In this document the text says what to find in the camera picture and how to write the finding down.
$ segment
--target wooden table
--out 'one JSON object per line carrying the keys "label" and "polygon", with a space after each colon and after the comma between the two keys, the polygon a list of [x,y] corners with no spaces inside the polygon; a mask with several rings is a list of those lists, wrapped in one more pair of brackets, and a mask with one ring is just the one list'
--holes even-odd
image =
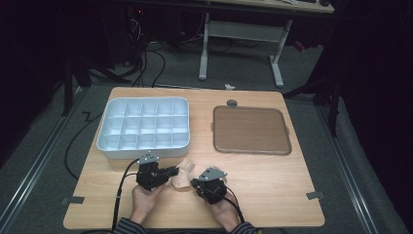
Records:
{"label": "wooden table", "polygon": [[[280,93],[216,90],[178,90],[115,88],[112,98],[184,97],[189,102],[191,140],[185,157],[163,158],[160,168],[176,166],[184,158],[195,164],[214,165],[228,173],[227,186],[237,195],[244,218],[256,227],[321,226],[324,216],[288,111]],[[279,109],[289,129],[291,154],[224,154],[212,145],[212,109],[235,99],[239,106]],[[96,148],[98,130],[73,196],[85,197],[83,204],[70,204],[64,226],[69,229],[110,228],[115,195],[126,166],[131,160],[108,160]],[[136,172],[133,166],[130,172]],[[123,186],[119,218],[131,214],[131,189],[136,186],[129,176]],[[219,227],[204,201],[192,187],[168,186],[153,213],[144,223],[148,228]]]}

